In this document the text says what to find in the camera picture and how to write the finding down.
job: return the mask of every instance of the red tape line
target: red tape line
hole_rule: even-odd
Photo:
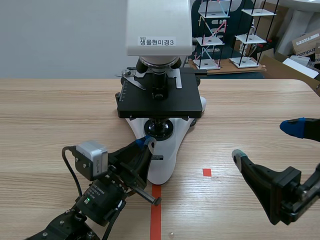
[[[161,197],[161,185],[152,185],[152,196]],[[161,204],[151,205],[150,240],[161,240]]]

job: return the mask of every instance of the microscope stage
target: microscope stage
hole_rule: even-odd
[[[152,97],[153,75],[134,78],[146,90],[124,80],[117,103],[119,118],[200,118],[202,104],[194,73],[181,69],[182,88],[176,88],[176,79],[168,78],[168,98],[154,100]]]

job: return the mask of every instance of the cable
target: cable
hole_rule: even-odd
[[[121,210],[124,209],[125,205],[126,205],[126,201],[123,200],[121,206],[115,212],[115,214],[113,215],[113,217],[111,218],[111,220],[109,222],[109,225],[106,227],[105,233],[104,233],[104,235],[103,235],[101,240],[107,240],[108,239],[109,234],[111,232],[111,229],[112,229],[113,225],[115,224],[115,222],[116,222]]]
[[[64,163],[65,163],[66,167],[69,169],[69,171],[70,171],[70,173],[71,173],[71,175],[72,175],[72,177],[73,177],[73,179],[75,181],[75,185],[76,185],[76,188],[78,189],[79,197],[81,197],[82,196],[81,186],[79,184],[79,181],[78,181],[78,178],[77,178],[75,172],[73,171],[73,169],[70,166],[69,161],[68,161],[68,159],[66,157],[66,151],[67,150],[70,151],[70,148],[71,148],[70,146],[65,146],[64,148],[62,148],[62,158],[64,160]]]

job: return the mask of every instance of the red tape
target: red tape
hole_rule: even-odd
[[[210,168],[203,168],[202,171],[203,171],[203,176],[204,177],[212,177]]]
[[[161,197],[161,185],[152,185],[152,196]],[[161,204],[151,205],[150,240],[161,240]]]

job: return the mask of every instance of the shelf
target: shelf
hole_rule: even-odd
[[[242,9],[242,12],[253,16],[253,17],[261,17],[261,16],[275,16],[276,14],[274,14],[271,11],[265,10],[265,9],[254,9],[253,13],[252,13],[252,9]]]
[[[200,68],[198,67],[200,64],[200,60],[193,60],[193,62],[197,69],[202,69],[202,70],[220,69],[220,67],[218,67],[218,64],[212,59],[202,59]]]
[[[243,42],[244,44],[265,44],[266,43],[265,40],[263,40],[261,37],[258,37],[257,35],[249,35],[247,41],[246,41],[247,34],[238,35],[235,37],[241,42]]]
[[[198,13],[205,19],[229,18],[227,12],[230,8],[230,0],[209,1],[201,3]]]
[[[204,17],[205,19],[222,19],[222,18],[230,18],[230,16],[226,15],[223,11],[208,11],[206,12],[199,12],[199,14]]]
[[[220,38],[213,36],[204,37],[203,44],[202,44],[202,37],[197,37],[196,40],[200,44],[200,46],[217,46],[217,45],[224,45],[224,43],[220,40]]]
[[[256,68],[259,67],[259,64],[257,64],[255,61],[252,61],[250,57],[244,56],[241,59],[241,64],[239,66],[240,57],[233,57],[230,58],[230,61],[238,68],[238,69],[244,69],[244,68]]]

